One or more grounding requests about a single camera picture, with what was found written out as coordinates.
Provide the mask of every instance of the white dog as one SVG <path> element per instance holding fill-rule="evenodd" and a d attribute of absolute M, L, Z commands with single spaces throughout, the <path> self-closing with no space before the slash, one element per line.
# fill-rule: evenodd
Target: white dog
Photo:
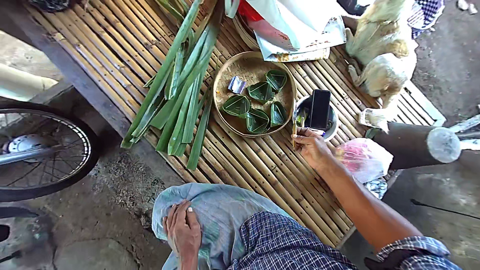
<path fill-rule="evenodd" d="M 382 99 L 384 109 L 395 103 L 396 95 L 412 78 L 417 63 L 414 51 L 417 43 L 411 39 L 411 28 L 407 24 L 413 1 L 376 0 L 358 19 L 355 36 L 346 29 L 347 53 L 364 66 L 360 76 L 352 65 L 348 72 L 356 86 Z M 396 114 L 396 109 L 376 111 L 387 120 Z M 386 120 L 377 126 L 385 129 Z"/>

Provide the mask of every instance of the person's right hand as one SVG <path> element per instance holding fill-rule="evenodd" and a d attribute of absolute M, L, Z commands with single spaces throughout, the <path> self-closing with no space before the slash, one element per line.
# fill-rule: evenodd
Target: person's right hand
<path fill-rule="evenodd" d="M 193 208 L 189 206 L 190 202 L 187 200 L 183 200 L 179 205 L 174 204 L 168 216 L 163 218 L 168 244 L 181 261 L 197 258 L 202 241 L 200 224 Z"/>
<path fill-rule="evenodd" d="M 296 150 L 300 152 L 308 164 L 316 170 L 322 168 L 322 164 L 324 164 L 326 158 L 333 156 L 327 144 L 324 142 L 324 138 L 309 128 L 297 128 L 297 134 L 292 134 L 292 138 L 297 142 Z"/>

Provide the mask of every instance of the bamboo slat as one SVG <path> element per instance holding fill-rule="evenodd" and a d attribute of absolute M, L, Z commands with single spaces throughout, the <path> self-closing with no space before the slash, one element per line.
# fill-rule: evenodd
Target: bamboo slat
<path fill-rule="evenodd" d="M 154 68 L 153 74 L 151 75 L 153 76 L 154 74 L 156 74 L 155 70 L 160 69 L 160 62 L 158 62 L 158 60 L 155 59 L 155 57 L 145 49 L 143 44 L 138 41 L 125 26 L 120 23 L 120 21 L 115 17 L 112 12 L 110 12 L 110 10 L 108 10 L 105 5 L 97 2 L 92 3 L 97 4 L 96 7 L 94 8 L 93 6 L 88 4 L 87 11 L 102 25 L 103 28 L 105 28 L 109 33 L 111 33 L 125 49 L 128 49 L 130 45 L 133 46 L 135 50 L 130 50 L 130 55 L 132 55 L 133 57 L 136 57 L 136 55 L 141 55 L 143 59 L 148 62 L 151 67 Z"/>
<path fill-rule="evenodd" d="M 154 0 L 90 0 L 85 10 L 74 5 L 73 11 L 56 14 L 29 8 L 32 16 L 130 121 L 145 94 L 139 84 L 160 68 L 178 30 L 176 22 L 161 10 Z M 206 10 L 209 8 L 201 6 L 194 29 L 205 18 Z M 212 83 L 215 68 L 247 50 L 250 49 L 233 22 L 224 20 L 202 91 Z M 296 98 L 310 95 L 317 88 L 332 92 L 331 106 L 339 116 L 340 125 L 335 137 L 327 143 L 330 149 L 362 136 L 366 128 L 357 123 L 358 112 L 366 107 L 378 108 L 380 104 L 353 86 L 343 49 L 332 48 L 325 60 L 287 63 L 287 66 L 294 75 Z M 434 122 L 408 92 L 402 92 L 399 104 L 399 122 Z M 187 182 L 235 185 L 273 200 L 301 225 L 312 229 L 324 243 L 334 246 L 353 223 L 326 183 L 293 149 L 290 134 L 291 127 L 287 126 L 272 136 L 246 139 L 211 118 L 198 169 L 186 169 L 189 147 L 182 157 L 162 156 Z M 152 129 L 145 137 L 156 145 L 159 135 L 159 130 Z"/>
<path fill-rule="evenodd" d="M 138 72 L 138 75 L 144 81 L 148 81 L 155 74 L 155 71 L 145 62 L 145 60 L 143 60 L 143 58 L 138 57 L 138 54 L 134 52 L 130 45 L 127 46 L 128 48 L 126 48 L 126 50 L 137 57 L 130 56 L 122 48 L 122 46 L 120 46 L 107 32 L 105 32 L 105 30 L 103 30 L 103 28 L 96 22 L 92 15 L 84 11 L 79 5 L 74 5 L 73 10 L 75 10 L 75 12 L 83 19 L 83 21 L 86 22 L 105 41 L 105 43 L 112 47 L 112 49 L 132 68 L 132 70 Z"/>
<path fill-rule="evenodd" d="M 130 68 L 125 66 L 117 56 L 106 46 L 101 39 L 73 12 L 72 10 L 66 10 L 65 12 L 56 14 L 58 18 L 67 26 L 67 28 L 75 34 L 77 38 L 87 48 L 94 45 L 104 57 L 106 57 L 110 63 L 119 70 L 130 82 L 135 86 L 138 91 L 131 89 L 130 94 L 133 95 L 137 101 L 143 101 L 143 95 L 146 95 L 147 89 L 143 87 L 146 81 L 140 80 L 136 74 L 134 74 Z"/>

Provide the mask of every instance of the smartphone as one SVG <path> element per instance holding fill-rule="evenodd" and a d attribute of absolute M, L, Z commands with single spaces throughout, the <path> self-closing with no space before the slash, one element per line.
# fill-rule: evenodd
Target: smartphone
<path fill-rule="evenodd" d="M 330 91 L 314 90 L 312 107 L 310 109 L 310 127 L 320 130 L 327 129 L 330 112 Z"/>

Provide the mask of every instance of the wheel hub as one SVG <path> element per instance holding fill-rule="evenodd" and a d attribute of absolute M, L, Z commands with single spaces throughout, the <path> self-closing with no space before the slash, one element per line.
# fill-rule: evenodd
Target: wheel hub
<path fill-rule="evenodd" d="M 17 152 L 23 152 L 23 151 L 33 150 L 33 149 L 47 148 L 57 144 L 58 143 L 49 136 L 40 136 L 38 134 L 28 134 L 28 135 L 23 135 L 13 139 L 11 142 L 8 143 L 6 150 L 9 153 L 17 153 Z M 50 156 L 36 158 L 36 159 L 27 159 L 24 161 L 42 162 L 46 158 L 50 158 Z"/>

